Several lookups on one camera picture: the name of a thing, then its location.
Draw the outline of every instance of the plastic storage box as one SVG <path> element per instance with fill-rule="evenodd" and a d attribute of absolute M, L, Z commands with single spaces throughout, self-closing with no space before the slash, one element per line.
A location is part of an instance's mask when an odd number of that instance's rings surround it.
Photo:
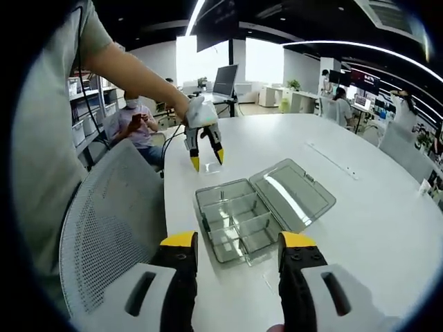
<path fill-rule="evenodd" d="M 92 114 L 97 121 L 97 111 L 92 112 Z M 94 124 L 91 115 L 87 115 L 86 118 L 83 119 L 83 130 L 85 136 L 92 135 L 97 131 L 96 125 Z"/>
<path fill-rule="evenodd" d="M 247 179 L 196 191 L 201 220 L 217 260 L 247 256 L 302 232 L 336 199 L 290 159 Z"/>
<path fill-rule="evenodd" d="M 75 125 L 72 126 L 72 137 L 75 147 L 78 147 L 80 143 L 86 139 L 83 130 L 83 120 L 77 122 Z"/>

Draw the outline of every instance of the ceiling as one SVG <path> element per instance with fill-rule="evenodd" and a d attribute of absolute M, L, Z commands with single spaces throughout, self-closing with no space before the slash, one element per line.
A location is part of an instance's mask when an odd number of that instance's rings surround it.
<path fill-rule="evenodd" d="M 443 76 L 443 38 L 437 34 L 441 28 L 441 15 L 428 10 L 428 0 L 401 1 L 405 11 L 413 11 L 424 22 L 434 46 L 433 56 L 426 60 L 421 43 L 398 33 L 378 29 L 355 0 L 229 0 L 234 1 L 240 22 L 260 25 L 286 33 L 276 35 L 254 27 L 240 28 L 236 38 L 254 37 L 270 42 L 301 40 L 343 40 L 359 42 L 393 50 L 405 55 Z M 390 0 L 378 0 L 378 3 Z M 98 15 L 109 34 L 127 50 L 150 44 L 175 40 L 184 35 L 197 0 L 171 1 L 105 1 L 95 0 Z M 160 25 L 175 22 L 171 25 Z M 385 82 L 408 89 L 443 116 L 442 83 L 422 69 L 392 55 L 355 46 L 309 45 L 287 48 L 315 57 L 334 57 L 353 63 L 352 66 L 374 73 Z M 425 105 L 417 106 L 433 119 L 440 120 Z"/>

